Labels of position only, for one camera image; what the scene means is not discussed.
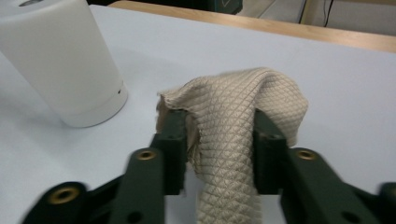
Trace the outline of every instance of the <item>table surface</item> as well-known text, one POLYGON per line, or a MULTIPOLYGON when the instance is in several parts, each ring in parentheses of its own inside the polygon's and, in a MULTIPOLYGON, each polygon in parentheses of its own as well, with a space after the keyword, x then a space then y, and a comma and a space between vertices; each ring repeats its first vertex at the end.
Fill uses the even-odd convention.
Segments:
MULTIPOLYGON (((396 180, 395 53, 301 38, 297 27, 296 37, 248 28, 260 23, 256 20, 148 8, 195 13, 201 19, 91 6, 129 91, 126 105, 114 118, 91 128, 64 125, 0 54, 2 223, 18 223, 51 186, 80 181, 92 189, 122 174, 128 155, 146 147, 155 132, 158 91, 199 76, 259 66, 293 78, 309 101, 298 147, 316 150, 346 182, 370 192, 396 180), (244 27, 230 25, 233 20, 244 27)), ((315 27, 302 27, 321 36, 315 27)), ((201 186, 187 172, 186 196, 166 198, 167 223, 194 222, 195 195, 201 186)), ((276 200, 262 200, 266 223, 284 223, 276 200)))

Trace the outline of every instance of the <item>white cylinder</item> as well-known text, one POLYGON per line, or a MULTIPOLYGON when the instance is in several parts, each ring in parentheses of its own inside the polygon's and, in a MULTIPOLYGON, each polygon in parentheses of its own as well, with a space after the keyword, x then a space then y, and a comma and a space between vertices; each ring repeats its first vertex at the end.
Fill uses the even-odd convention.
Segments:
POLYGON ((70 126, 101 123, 126 102, 85 0, 1 0, 0 51, 70 126))

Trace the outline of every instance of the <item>quilted fabric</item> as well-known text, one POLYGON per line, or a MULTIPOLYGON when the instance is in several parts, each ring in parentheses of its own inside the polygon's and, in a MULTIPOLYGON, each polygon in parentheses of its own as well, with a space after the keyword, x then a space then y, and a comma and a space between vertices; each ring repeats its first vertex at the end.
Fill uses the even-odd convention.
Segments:
POLYGON ((189 111, 196 125, 189 160, 205 182, 198 223, 262 223, 250 160, 254 112, 265 112, 294 145, 308 105, 294 81, 256 68, 198 77, 161 96, 167 108, 189 111))

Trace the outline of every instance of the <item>brass insert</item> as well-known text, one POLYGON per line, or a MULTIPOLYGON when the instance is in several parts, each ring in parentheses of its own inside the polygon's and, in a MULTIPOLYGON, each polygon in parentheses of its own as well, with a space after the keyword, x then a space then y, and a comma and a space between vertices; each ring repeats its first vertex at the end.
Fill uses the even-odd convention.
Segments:
POLYGON ((308 150, 297 151, 297 156, 303 160, 312 161, 317 158, 316 154, 308 150))
POLYGON ((79 195, 79 190, 74 187, 57 189, 49 196, 49 203, 61 204, 73 201, 79 195))
POLYGON ((137 155, 137 159, 141 161, 148 161, 155 157, 155 152, 153 151, 142 151, 137 155))

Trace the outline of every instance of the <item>screw hole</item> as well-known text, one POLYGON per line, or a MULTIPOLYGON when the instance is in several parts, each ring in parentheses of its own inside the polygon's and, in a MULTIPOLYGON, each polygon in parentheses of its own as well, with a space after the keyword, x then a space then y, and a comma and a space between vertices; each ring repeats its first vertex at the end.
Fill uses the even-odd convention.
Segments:
POLYGON ((361 219, 353 213, 342 212, 343 218, 350 223, 361 223, 361 219))
POLYGON ((137 155, 137 158, 141 161, 151 160, 155 157, 155 153, 152 151, 142 151, 137 155))
POLYGON ((139 212, 132 212, 127 217, 128 223, 139 223, 143 219, 143 215, 139 212))
POLYGON ((49 196, 49 203, 61 204, 73 201, 79 195, 79 190, 74 187, 57 189, 49 196))
POLYGON ((308 151, 308 150, 299 150, 297 151, 298 157, 303 160, 312 161, 316 158, 315 153, 308 151))

